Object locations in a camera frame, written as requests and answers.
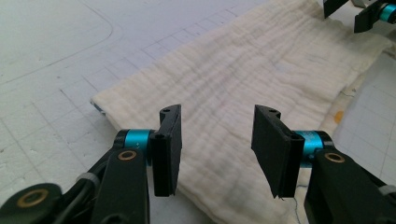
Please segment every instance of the cloth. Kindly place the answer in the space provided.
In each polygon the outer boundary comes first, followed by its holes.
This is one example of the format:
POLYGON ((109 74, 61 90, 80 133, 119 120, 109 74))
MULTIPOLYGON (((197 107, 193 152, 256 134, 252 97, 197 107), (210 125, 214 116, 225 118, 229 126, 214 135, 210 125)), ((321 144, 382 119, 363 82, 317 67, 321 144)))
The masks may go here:
POLYGON ((254 105, 291 130, 332 134, 337 98, 390 41, 322 19, 315 0, 273 0, 92 97, 116 129, 158 127, 182 105, 178 188, 218 223, 305 223, 309 170, 295 199, 274 199, 250 149, 254 105))

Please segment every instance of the yellow stain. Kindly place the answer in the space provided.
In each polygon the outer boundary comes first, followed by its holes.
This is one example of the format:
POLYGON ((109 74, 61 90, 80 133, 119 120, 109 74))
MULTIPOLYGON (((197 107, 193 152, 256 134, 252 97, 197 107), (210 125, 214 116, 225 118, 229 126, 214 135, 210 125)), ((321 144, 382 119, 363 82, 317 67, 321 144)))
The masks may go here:
POLYGON ((338 111, 334 116, 335 123, 339 124, 341 122, 341 119, 343 119, 343 116, 344 116, 344 111, 338 111))

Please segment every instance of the brass screw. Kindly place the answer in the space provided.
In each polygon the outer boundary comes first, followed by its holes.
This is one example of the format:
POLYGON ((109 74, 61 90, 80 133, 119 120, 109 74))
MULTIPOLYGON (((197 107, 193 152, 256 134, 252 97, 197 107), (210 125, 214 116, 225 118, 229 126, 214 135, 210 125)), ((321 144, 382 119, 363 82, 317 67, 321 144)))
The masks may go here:
POLYGON ((120 161, 130 161, 132 160, 134 157, 136 157, 136 152, 132 151, 132 150, 128 150, 128 151, 123 151, 119 154, 119 160, 120 161))
POLYGON ((23 196, 21 196, 18 199, 17 206, 21 207, 21 208, 35 206, 35 205, 43 202, 47 198, 48 195, 49 195, 49 192, 46 189, 31 190, 31 191, 25 193, 23 196))
POLYGON ((328 153, 324 154, 324 157, 326 157, 326 159, 329 161, 338 162, 338 163, 342 163, 342 162, 346 161, 346 159, 344 159, 344 157, 342 157, 338 154, 332 153, 332 152, 328 152, 328 153))

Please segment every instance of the blue metallic band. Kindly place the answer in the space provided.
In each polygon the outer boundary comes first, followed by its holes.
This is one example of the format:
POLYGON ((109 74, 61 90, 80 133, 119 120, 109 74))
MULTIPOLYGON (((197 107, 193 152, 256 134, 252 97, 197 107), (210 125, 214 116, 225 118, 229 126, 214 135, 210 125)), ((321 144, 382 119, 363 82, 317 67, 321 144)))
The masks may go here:
POLYGON ((151 130, 148 129, 131 129, 125 136, 124 147, 132 147, 140 149, 146 157, 147 165, 151 165, 148 160, 148 143, 149 134, 151 130))
POLYGON ((305 139, 304 152, 301 159, 300 167, 312 167, 312 159, 318 149, 323 149, 323 143, 320 136, 315 131, 295 131, 305 139))
POLYGON ((389 21, 389 17, 394 11, 396 11, 396 5, 387 4, 379 14, 379 19, 381 21, 389 21))

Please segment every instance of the folded cloth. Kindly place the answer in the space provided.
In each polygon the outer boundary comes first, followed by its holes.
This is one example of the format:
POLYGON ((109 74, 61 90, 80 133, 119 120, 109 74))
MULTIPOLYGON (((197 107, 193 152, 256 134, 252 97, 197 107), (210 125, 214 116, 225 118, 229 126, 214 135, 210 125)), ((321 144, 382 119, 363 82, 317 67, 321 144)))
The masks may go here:
POLYGON ((323 122, 339 92, 391 46, 385 37, 354 35, 322 18, 315 0, 269 1, 99 92, 92 103, 118 130, 158 127, 160 109, 182 104, 184 194, 218 223, 305 223, 309 170, 300 172, 295 199, 272 197, 250 149, 254 105, 279 110, 292 130, 321 126, 332 133, 336 125, 323 122))

